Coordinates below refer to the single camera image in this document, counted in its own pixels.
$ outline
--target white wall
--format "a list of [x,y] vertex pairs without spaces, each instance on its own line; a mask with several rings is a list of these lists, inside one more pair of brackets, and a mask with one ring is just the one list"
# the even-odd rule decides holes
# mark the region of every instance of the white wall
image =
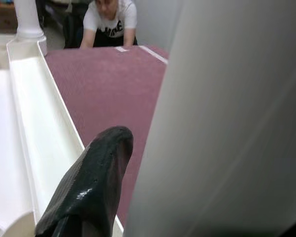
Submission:
[[170,52],[182,0],[133,0],[138,12],[139,44],[152,44]]

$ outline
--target white column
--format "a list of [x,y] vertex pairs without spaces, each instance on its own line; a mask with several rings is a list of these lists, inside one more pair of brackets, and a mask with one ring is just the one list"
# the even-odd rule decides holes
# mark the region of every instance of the white column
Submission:
[[14,0],[14,5],[18,19],[17,37],[20,40],[37,40],[46,54],[46,37],[39,26],[35,0]]
[[296,1],[186,0],[125,237],[296,221]]

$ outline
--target man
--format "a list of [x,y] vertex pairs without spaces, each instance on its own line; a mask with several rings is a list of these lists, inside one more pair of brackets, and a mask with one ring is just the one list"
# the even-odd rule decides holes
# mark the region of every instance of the man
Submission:
[[137,10],[131,0],[94,0],[83,20],[80,48],[137,45]]

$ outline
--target red carpet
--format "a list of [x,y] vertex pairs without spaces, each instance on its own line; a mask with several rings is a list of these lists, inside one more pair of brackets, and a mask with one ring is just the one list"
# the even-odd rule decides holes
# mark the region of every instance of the red carpet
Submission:
[[110,126],[134,134],[117,213],[124,225],[166,65],[139,47],[52,51],[46,61],[85,146]]

